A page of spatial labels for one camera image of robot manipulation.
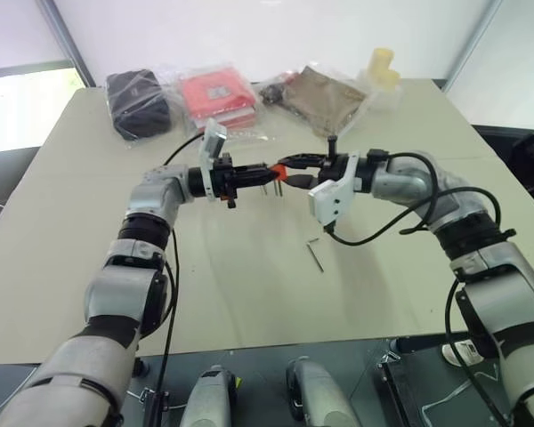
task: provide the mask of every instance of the red package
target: red package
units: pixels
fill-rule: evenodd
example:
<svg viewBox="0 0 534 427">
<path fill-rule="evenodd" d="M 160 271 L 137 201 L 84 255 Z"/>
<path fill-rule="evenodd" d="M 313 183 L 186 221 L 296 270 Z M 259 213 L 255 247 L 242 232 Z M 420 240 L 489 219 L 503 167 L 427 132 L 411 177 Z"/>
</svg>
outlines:
<svg viewBox="0 0 534 427">
<path fill-rule="evenodd" d="M 180 81 L 192 118 L 207 118 L 255 105 L 253 92 L 234 68 L 222 68 Z"/>
</svg>

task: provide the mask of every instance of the plastic bag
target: plastic bag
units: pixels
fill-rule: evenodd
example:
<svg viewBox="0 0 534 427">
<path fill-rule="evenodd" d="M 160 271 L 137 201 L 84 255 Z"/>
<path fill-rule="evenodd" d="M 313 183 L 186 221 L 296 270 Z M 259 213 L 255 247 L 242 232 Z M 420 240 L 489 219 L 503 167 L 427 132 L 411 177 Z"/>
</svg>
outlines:
<svg viewBox="0 0 534 427">
<path fill-rule="evenodd" d="M 257 98 L 251 84 L 232 66 L 182 73 L 177 90 L 190 131 L 203 130 L 210 117 L 230 129 L 255 124 Z"/>
<path fill-rule="evenodd" d="M 265 105 L 277 105 L 308 123 L 327 138 L 342 135 L 368 109 L 371 97 L 346 78 L 335 78 L 312 66 L 287 72 L 264 83 L 259 94 Z"/>
<path fill-rule="evenodd" d="M 106 94 L 113 126 L 127 141 L 166 133 L 174 124 L 165 90 L 149 69 L 107 76 Z"/>
</svg>

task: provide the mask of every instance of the table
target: table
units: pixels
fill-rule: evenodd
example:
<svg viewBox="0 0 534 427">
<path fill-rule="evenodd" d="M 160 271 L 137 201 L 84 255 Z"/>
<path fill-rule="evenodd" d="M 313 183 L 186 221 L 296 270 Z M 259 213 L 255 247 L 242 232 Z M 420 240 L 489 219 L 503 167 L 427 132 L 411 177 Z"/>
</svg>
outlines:
<svg viewBox="0 0 534 427">
<path fill-rule="evenodd" d="M 494 152 L 428 80 L 404 80 L 391 114 L 370 113 L 339 150 L 429 151 L 440 165 L 494 192 L 503 227 L 515 227 L 534 267 L 534 202 Z M 129 149 L 108 119 L 103 91 L 78 91 L 65 108 L 0 216 L 0 363 L 40 362 L 84 324 L 83 298 L 117 235 L 142 173 L 185 141 L 178 126 Z M 225 146 L 235 165 L 299 152 L 324 141 L 283 114 L 265 112 L 253 132 Z M 197 147 L 178 162 L 195 165 Z M 179 309 L 172 352 L 437 334 L 453 279 L 449 260 L 428 233 L 391 231 L 367 246 L 340 246 L 309 215 L 306 192 L 284 197 L 239 192 L 238 208 L 199 199 L 182 206 Z M 358 196 L 337 226 L 367 236 L 401 209 Z M 413 225 L 407 218 L 399 229 Z M 305 243 L 313 244 L 320 273 Z M 168 257 L 172 259 L 172 248 Z M 463 327 L 457 310 L 455 329 Z M 141 342 L 139 355 L 160 354 L 165 330 Z"/>
</svg>

